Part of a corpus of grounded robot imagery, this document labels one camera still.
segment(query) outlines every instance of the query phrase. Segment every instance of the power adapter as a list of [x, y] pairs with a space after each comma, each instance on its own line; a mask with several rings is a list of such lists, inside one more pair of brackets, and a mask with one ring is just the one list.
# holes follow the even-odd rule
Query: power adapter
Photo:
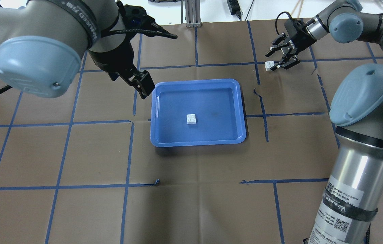
[[238, 0], [227, 0], [227, 6], [229, 6], [230, 14], [236, 15], [241, 20], [241, 8]]

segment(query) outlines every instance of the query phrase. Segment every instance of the metal stand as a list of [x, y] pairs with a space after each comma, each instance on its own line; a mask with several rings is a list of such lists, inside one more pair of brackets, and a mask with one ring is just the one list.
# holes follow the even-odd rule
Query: metal stand
[[185, 0], [185, 19], [187, 27], [201, 27], [200, 0]]

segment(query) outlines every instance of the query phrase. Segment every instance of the label sticker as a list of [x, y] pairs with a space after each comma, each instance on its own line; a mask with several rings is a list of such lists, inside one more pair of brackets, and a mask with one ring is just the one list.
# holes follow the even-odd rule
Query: label sticker
[[313, 226], [312, 233], [307, 243], [308, 244], [348, 244], [327, 234], [317, 224]]
[[352, 219], [345, 217], [321, 202], [315, 224], [322, 226], [323, 231], [340, 240], [345, 240]]
[[348, 202], [355, 207], [359, 206], [359, 203], [363, 197], [362, 190], [354, 189], [353, 187], [338, 181], [333, 176], [330, 176], [328, 179], [326, 190], [337, 196], [342, 201]]

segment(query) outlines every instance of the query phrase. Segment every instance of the light blue joint cover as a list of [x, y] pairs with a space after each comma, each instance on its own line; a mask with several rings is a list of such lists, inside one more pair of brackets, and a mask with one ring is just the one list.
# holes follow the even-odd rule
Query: light blue joint cover
[[352, 13], [339, 14], [331, 21], [329, 29], [331, 36], [338, 43], [350, 43], [362, 34], [363, 21]]
[[363, 9], [363, 6], [360, 4], [359, 0], [345, 0], [354, 7], [356, 12], [360, 12]]
[[336, 91], [330, 119], [337, 126], [352, 125], [383, 102], [383, 65], [368, 63], [351, 71]]
[[47, 37], [14, 37], [0, 45], [0, 79], [39, 97], [63, 95], [80, 64], [70, 46]]

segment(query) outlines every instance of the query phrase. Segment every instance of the white wall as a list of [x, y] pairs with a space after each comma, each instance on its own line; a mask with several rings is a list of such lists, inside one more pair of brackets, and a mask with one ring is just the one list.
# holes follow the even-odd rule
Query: white wall
[[[24, 6], [26, 0], [1, 0], [4, 7], [18, 8]], [[151, 3], [148, 0], [122, 0], [124, 4], [143, 6], [148, 14], [157, 20], [160, 25], [181, 23], [181, 2], [176, 3]], [[238, 0], [244, 15], [252, 3], [252, 0]], [[280, 12], [292, 12], [298, 0], [255, 0], [250, 11], [248, 20], [271, 20], [275, 19]], [[301, 13], [299, 6], [293, 17], [307, 18], [313, 17], [322, 9], [331, 4], [333, 0], [304, 0]], [[365, 13], [383, 13], [383, 5], [379, 0], [360, 0]], [[236, 16], [229, 13], [226, 0], [200, 0], [202, 22], [227, 22], [238, 21]]]

